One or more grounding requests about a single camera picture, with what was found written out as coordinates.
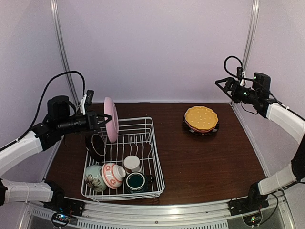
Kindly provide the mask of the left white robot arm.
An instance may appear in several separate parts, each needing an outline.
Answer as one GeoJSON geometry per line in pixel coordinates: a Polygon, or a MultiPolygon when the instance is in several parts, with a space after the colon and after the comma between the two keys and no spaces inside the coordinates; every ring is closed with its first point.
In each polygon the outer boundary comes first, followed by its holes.
{"type": "MultiPolygon", "coordinates": [[[[31,127],[20,140],[15,140],[0,149],[0,173],[3,175],[15,165],[32,155],[46,151],[71,133],[96,131],[105,127],[108,139],[117,140],[118,116],[114,101],[105,97],[104,112],[98,114],[87,108],[92,104],[93,92],[87,91],[81,100],[80,111],[70,114],[76,107],[65,95],[56,96],[47,102],[48,113],[43,122],[31,127]]],[[[63,190],[52,182],[0,181],[0,204],[10,202],[50,202],[58,212],[64,212],[69,204],[63,190]]]]}

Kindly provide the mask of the light pink plate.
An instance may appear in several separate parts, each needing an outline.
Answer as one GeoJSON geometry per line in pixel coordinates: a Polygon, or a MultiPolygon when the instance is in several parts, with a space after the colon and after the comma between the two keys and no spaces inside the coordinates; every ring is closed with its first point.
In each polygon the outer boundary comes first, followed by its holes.
{"type": "Polygon", "coordinates": [[[107,123],[105,127],[109,141],[114,143],[118,139],[119,121],[116,105],[109,97],[105,97],[104,99],[104,114],[110,116],[110,118],[107,117],[106,119],[107,123]]]}

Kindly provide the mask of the black striped plate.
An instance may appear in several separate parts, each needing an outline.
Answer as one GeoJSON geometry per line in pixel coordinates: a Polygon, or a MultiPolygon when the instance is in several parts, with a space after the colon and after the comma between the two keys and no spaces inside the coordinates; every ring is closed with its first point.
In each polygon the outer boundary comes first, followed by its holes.
{"type": "Polygon", "coordinates": [[[208,132],[200,132],[198,130],[191,129],[189,127],[189,125],[187,124],[187,122],[185,120],[185,117],[183,117],[182,128],[183,128],[184,131],[188,131],[188,132],[190,132],[192,134],[195,134],[197,136],[212,136],[212,135],[216,134],[219,131],[220,123],[218,122],[213,130],[209,130],[208,132]]]}

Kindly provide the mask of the mauve dotted plate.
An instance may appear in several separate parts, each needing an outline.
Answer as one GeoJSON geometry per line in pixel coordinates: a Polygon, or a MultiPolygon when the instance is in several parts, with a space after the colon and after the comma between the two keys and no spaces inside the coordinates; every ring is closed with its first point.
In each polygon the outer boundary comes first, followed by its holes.
{"type": "Polygon", "coordinates": [[[219,128],[219,122],[217,122],[216,126],[215,127],[212,127],[210,129],[198,129],[197,127],[192,127],[187,121],[186,121],[186,118],[185,118],[185,115],[183,116],[183,122],[192,130],[196,131],[196,132],[200,132],[200,133],[207,133],[207,132],[211,132],[213,131],[214,129],[218,129],[219,128]]]}

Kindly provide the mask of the dark brown bowl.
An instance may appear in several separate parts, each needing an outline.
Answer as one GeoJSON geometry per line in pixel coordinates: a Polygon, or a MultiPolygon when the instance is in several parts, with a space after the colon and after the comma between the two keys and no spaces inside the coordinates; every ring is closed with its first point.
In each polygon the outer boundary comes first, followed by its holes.
{"type": "Polygon", "coordinates": [[[85,137],[85,145],[90,156],[97,162],[103,162],[105,158],[105,143],[97,133],[89,133],[85,137]]]}

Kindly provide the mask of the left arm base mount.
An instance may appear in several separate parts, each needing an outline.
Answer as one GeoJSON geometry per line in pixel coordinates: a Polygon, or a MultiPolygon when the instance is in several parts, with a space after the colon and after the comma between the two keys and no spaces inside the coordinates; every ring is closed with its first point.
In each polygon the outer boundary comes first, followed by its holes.
{"type": "Polygon", "coordinates": [[[51,223],[57,229],[66,227],[76,216],[83,215],[85,202],[65,197],[65,191],[53,181],[45,181],[51,188],[53,195],[51,201],[44,202],[43,207],[54,211],[51,223]]]}

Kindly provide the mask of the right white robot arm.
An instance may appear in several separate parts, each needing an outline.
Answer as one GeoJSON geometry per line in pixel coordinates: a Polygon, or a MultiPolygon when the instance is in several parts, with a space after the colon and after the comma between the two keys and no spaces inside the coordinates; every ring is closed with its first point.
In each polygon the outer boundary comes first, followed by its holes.
{"type": "Polygon", "coordinates": [[[269,91],[270,81],[265,74],[253,79],[227,77],[215,81],[233,102],[253,105],[258,114],[276,123],[298,143],[298,149],[287,167],[251,185],[244,200],[244,206],[251,211],[261,205],[269,194],[300,183],[305,178],[305,119],[276,99],[269,91]]]}

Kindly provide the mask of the yellow dotted plate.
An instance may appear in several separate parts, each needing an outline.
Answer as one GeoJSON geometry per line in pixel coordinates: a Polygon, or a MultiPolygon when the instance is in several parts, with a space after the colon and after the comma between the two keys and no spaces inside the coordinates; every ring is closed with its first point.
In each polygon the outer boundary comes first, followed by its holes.
{"type": "Polygon", "coordinates": [[[205,106],[193,106],[185,112],[186,121],[198,129],[210,129],[219,121],[215,111],[205,106]]]}

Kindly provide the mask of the white cup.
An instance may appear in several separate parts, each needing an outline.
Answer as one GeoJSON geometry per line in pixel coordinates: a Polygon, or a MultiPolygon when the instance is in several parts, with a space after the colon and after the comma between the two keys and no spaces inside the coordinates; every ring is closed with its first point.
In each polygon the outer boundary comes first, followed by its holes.
{"type": "Polygon", "coordinates": [[[140,159],[137,156],[128,156],[123,161],[123,167],[127,174],[132,172],[143,173],[140,159]]]}

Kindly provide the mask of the dark teal mug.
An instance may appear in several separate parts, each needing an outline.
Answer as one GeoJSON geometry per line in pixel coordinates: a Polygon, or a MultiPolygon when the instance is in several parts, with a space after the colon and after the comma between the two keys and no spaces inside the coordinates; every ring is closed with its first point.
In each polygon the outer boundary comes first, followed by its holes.
{"type": "Polygon", "coordinates": [[[130,173],[124,183],[127,193],[143,193],[149,190],[149,185],[154,181],[154,176],[145,175],[141,172],[130,173]]]}

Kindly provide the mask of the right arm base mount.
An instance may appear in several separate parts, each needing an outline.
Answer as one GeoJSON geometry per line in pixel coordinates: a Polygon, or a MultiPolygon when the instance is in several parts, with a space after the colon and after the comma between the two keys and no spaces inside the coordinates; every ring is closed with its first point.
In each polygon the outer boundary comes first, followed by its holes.
{"type": "Polygon", "coordinates": [[[258,183],[253,183],[245,198],[231,198],[228,207],[231,216],[243,215],[247,226],[258,226],[263,222],[262,209],[269,206],[267,195],[261,195],[258,183]]]}

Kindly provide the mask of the pink patterned white bowl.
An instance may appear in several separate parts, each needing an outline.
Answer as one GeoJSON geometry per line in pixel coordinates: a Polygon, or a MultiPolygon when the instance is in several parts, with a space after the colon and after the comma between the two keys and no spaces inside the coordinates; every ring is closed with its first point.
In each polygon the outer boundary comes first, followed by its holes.
{"type": "Polygon", "coordinates": [[[115,163],[104,164],[101,174],[105,184],[111,189],[118,189],[126,177],[125,169],[115,163]]]}

